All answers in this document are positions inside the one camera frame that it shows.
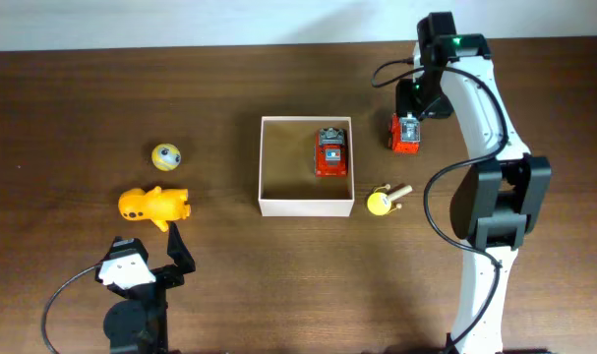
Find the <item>red toy fire truck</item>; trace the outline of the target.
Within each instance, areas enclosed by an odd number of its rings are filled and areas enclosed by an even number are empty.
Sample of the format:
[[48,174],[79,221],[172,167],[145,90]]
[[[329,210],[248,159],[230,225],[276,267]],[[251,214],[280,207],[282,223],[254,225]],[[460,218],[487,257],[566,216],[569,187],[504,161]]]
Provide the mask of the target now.
[[314,161],[317,177],[347,175],[347,143],[343,129],[328,127],[319,130],[314,149]]

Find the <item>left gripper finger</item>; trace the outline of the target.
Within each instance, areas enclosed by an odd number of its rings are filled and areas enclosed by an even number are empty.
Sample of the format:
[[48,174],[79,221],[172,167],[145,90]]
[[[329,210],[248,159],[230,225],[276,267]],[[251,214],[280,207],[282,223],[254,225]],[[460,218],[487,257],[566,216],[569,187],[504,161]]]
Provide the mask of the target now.
[[140,239],[132,238],[124,240],[117,236],[103,260],[110,261],[135,254],[139,254],[144,262],[149,258],[149,253]]
[[167,255],[181,273],[191,273],[196,270],[195,260],[184,244],[175,222],[169,223]]

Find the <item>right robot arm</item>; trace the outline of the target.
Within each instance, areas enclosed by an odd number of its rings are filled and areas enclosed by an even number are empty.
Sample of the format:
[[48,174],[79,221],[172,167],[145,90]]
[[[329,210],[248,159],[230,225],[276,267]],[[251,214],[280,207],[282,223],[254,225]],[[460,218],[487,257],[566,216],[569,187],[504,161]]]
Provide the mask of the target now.
[[511,124],[499,93],[486,38],[457,32],[450,12],[434,12],[417,25],[412,70],[398,79],[395,111],[419,121],[454,115],[467,158],[430,178],[459,168],[448,243],[461,250],[456,319],[446,353],[501,353],[502,318],[511,267],[538,219],[552,169],[535,156]]

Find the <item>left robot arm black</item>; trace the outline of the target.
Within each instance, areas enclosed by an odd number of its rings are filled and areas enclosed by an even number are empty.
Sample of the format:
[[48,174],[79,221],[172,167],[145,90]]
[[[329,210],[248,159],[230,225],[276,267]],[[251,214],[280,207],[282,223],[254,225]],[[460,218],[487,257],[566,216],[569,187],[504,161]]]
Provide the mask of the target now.
[[168,224],[166,253],[172,263],[151,269],[141,240],[117,237],[97,267],[95,280],[122,298],[103,321],[111,354],[170,351],[166,291],[183,285],[184,276],[196,270],[173,222]]

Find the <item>red toy police car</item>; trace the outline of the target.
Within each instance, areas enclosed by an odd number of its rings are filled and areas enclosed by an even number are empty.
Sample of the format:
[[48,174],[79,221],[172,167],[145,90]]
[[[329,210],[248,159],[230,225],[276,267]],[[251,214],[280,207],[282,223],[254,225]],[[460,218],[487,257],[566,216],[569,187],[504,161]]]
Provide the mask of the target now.
[[388,125],[388,147],[395,153],[416,154],[420,148],[420,122],[411,113],[393,114]]

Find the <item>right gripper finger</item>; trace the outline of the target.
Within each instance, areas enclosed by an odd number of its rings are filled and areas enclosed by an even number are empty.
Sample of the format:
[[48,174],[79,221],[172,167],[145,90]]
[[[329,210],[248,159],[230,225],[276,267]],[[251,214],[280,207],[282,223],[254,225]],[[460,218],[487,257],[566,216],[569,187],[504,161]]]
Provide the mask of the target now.
[[395,113],[398,117],[411,115],[418,117],[418,103],[415,97],[415,83],[411,79],[401,79],[395,88]]
[[430,102],[419,114],[418,119],[447,119],[453,113],[449,99],[440,94]]

